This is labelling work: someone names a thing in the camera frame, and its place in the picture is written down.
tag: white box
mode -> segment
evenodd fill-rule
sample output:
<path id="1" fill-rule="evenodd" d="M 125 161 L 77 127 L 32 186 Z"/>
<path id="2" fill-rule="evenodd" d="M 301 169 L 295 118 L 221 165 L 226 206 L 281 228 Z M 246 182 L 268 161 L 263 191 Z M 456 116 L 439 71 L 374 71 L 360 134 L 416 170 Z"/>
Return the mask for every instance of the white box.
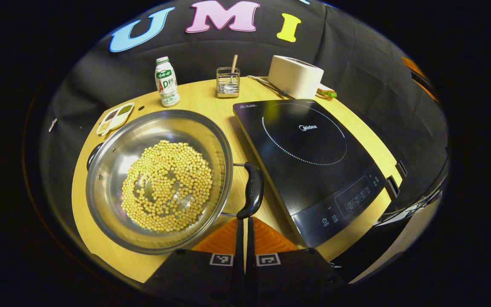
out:
<path id="1" fill-rule="evenodd" d="M 312 99 L 318 91 L 323 70 L 306 62 L 275 55 L 270 64 L 269 82 L 294 99 Z"/>

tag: black induction cooktop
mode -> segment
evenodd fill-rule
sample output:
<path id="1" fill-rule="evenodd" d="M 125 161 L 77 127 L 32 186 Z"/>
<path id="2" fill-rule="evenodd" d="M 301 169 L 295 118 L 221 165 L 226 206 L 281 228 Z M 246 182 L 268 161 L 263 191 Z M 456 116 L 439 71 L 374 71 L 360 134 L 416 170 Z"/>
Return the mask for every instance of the black induction cooktop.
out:
<path id="1" fill-rule="evenodd" d="M 308 247 L 343 230 L 384 188 L 370 154 L 316 101 L 237 103 L 234 114 Z"/>

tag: utensil holder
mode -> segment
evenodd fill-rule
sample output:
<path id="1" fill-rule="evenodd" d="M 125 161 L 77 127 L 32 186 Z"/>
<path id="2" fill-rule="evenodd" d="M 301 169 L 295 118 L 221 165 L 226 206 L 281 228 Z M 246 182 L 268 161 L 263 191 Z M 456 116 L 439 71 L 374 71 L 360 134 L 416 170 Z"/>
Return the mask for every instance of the utensil holder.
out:
<path id="1" fill-rule="evenodd" d="M 216 71 L 216 86 L 218 98 L 238 97 L 240 94 L 240 70 L 236 67 L 220 67 Z"/>

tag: blue letter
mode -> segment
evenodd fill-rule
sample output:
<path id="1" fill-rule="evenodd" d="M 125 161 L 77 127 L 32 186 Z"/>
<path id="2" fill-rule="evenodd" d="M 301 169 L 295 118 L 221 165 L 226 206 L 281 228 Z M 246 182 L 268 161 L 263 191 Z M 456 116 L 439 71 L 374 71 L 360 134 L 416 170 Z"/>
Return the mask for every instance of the blue letter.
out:
<path id="1" fill-rule="evenodd" d="M 152 20 L 150 21 L 149 29 L 144 34 L 139 35 L 138 37 L 131 38 L 130 33 L 132 33 L 134 25 L 136 25 L 136 23 L 139 23 L 140 20 L 134 21 L 133 23 L 120 28 L 111 35 L 113 36 L 113 39 L 111 39 L 109 50 L 111 50 L 112 52 L 125 51 L 152 39 L 158 33 L 160 33 L 160 31 L 164 27 L 164 23 L 166 22 L 166 16 L 174 8 L 175 7 L 171 7 L 150 14 L 149 18 L 151 18 Z"/>

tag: letter m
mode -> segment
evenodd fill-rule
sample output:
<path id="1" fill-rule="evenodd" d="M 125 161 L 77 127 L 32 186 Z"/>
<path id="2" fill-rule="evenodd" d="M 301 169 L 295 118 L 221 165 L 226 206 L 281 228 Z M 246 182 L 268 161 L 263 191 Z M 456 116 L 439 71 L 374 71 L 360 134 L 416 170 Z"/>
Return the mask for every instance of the letter m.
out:
<path id="1" fill-rule="evenodd" d="M 197 2 L 192 5 L 193 8 L 196 8 L 193 24 L 185 32 L 208 31 L 210 29 L 210 26 L 207 25 L 208 18 L 211 20 L 213 26 L 219 30 L 224 28 L 234 18 L 234 22 L 228 26 L 229 29 L 246 32 L 255 31 L 257 28 L 253 25 L 253 17 L 255 16 L 255 9 L 259 6 L 261 5 L 256 2 L 240 1 L 228 10 L 225 10 L 215 0 Z"/>

